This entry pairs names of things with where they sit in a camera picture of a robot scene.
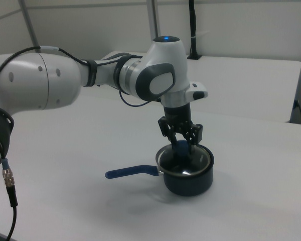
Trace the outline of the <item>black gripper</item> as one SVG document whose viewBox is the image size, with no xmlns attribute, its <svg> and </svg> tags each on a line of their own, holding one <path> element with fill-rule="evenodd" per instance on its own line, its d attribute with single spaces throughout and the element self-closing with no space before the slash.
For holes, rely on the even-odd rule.
<svg viewBox="0 0 301 241">
<path fill-rule="evenodd" d="M 188 143 L 189 153 L 192 147 L 199 144 L 202 140 L 203 125 L 194 124 L 191 121 L 190 104 L 180 107 L 164 107 L 165 116 L 158 120 L 161 133 L 171 142 L 172 148 L 177 148 L 176 130 L 175 128 L 184 128 L 183 137 Z"/>
</svg>

